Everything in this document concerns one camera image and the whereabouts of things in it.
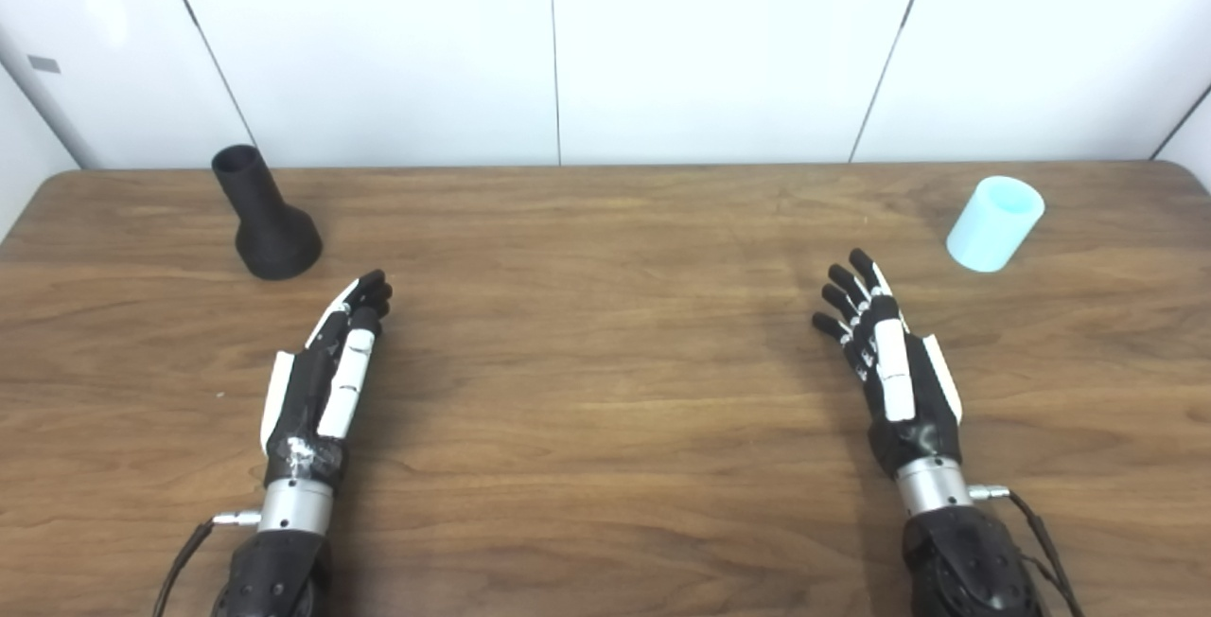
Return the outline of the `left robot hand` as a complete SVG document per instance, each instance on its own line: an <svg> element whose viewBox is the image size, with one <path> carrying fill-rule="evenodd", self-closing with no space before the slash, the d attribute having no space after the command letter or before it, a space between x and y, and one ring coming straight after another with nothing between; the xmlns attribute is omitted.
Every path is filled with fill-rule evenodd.
<svg viewBox="0 0 1211 617"><path fill-rule="evenodd" d="M264 486L342 487L348 434L394 288L385 272L352 280L325 308L299 352L279 352L262 415Z"/></svg>

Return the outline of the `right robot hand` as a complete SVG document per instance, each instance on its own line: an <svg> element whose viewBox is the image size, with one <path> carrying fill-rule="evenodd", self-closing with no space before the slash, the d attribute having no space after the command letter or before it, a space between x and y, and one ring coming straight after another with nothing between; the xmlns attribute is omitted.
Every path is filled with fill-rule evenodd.
<svg viewBox="0 0 1211 617"><path fill-rule="evenodd" d="M849 265L830 265L821 296L834 312L814 312L813 327L836 341L869 410L867 441L894 476L918 459L963 462L963 405L934 336L905 322L876 259L853 248Z"/></svg>

